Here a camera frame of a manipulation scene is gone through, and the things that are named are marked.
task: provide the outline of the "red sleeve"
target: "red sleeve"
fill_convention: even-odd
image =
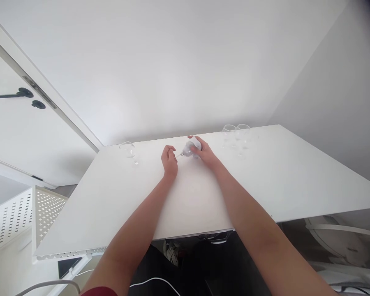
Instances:
[[[95,287],[86,291],[82,296],[118,296],[113,289],[108,287]]]

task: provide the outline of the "empty glass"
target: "empty glass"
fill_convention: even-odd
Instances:
[[[136,160],[136,148],[134,147],[132,142],[124,142],[119,145],[119,149],[121,149],[127,158],[132,158],[134,161],[134,164],[139,164],[139,162]]]
[[[239,156],[243,156],[243,150],[248,149],[248,145],[250,142],[250,135],[251,135],[251,128],[246,124],[239,124],[236,126],[236,130],[234,131],[234,137],[238,143],[239,147]]]
[[[225,125],[222,130],[223,144],[222,148],[227,146],[235,147],[234,144],[234,131],[236,127],[234,125]]]

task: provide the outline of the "white door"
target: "white door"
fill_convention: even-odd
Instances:
[[[19,88],[33,98],[0,99],[0,162],[52,187],[78,184],[96,152],[0,57],[0,95]]]

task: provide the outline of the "black door handle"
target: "black door handle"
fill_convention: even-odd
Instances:
[[[0,99],[6,99],[10,97],[34,97],[33,93],[27,88],[19,88],[19,91],[14,95],[0,95]]]

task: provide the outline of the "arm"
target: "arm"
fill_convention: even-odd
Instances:
[[[164,148],[163,178],[114,236],[81,295],[101,286],[113,289],[118,296],[127,295],[130,281],[149,248],[163,204],[177,176],[173,151],[173,146]]]
[[[289,242],[206,142],[193,149],[217,178],[230,220],[274,296],[337,295]]]

